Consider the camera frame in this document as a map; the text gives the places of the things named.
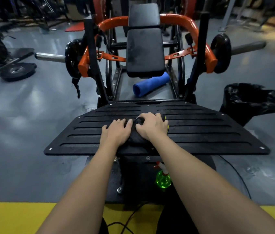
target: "blue cylinder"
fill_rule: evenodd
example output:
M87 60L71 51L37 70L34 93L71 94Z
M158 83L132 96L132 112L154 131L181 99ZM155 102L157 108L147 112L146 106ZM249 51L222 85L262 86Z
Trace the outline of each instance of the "blue cylinder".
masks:
M133 93L136 97L141 97L150 91L162 86L170 81L170 76L164 72L162 76L151 77L133 85Z

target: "black backrest pad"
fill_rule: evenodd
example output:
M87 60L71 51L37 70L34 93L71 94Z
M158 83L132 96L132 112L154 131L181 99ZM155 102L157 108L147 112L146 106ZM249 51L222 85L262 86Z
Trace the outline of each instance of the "black backrest pad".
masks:
M131 29L127 37L127 74L129 77L162 76L165 55L161 29Z
M130 7L129 29L159 28L160 16L155 3L136 4Z

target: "hand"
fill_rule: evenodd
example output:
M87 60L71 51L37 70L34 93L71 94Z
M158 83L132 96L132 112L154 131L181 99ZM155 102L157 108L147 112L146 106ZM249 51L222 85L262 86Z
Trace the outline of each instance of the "hand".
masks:
M101 147L103 144L109 143L118 148L120 145L123 145L130 137L133 124L132 119L130 119L126 127L124 127L125 121L125 119L118 119L114 120L108 128L107 126L103 126L99 146Z
M162 121L161 114L156 115L149 113L142 113L138 117L145 119L143 125L137 124L136 130L144 139L151 140L152 136L156 136L160 133L167 135L168 133L168 120Z

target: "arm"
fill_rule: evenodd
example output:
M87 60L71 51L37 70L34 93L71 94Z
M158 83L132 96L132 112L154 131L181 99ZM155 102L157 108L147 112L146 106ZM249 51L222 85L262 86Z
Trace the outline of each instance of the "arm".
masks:
M220 174L167 136L160 114L142 114L138 133L157 149L199 233L275 234L275 220Z
M102 127L99 149L73 182L36 234L97 234L101 225L107 185L120 145L131 133L132 120L114 120Z

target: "green liquid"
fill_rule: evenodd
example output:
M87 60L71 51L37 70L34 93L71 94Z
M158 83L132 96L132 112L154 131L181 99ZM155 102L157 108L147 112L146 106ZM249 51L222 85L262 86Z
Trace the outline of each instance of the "green liquid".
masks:
M157 173L156 176L156 184L161 188L161 189L166 189L171 185L171 178L170 175L168 174L167 176L164 176L162 171Z

